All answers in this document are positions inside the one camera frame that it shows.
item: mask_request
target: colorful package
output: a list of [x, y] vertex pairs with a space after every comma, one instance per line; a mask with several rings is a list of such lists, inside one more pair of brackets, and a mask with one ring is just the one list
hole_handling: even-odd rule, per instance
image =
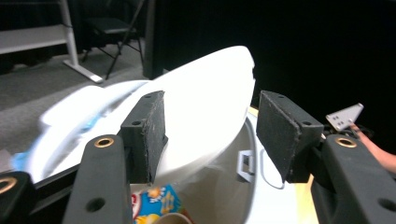
[[132, 194], [134, 224], [152, 224], [168, 213], [189, 217], [171, 185]]

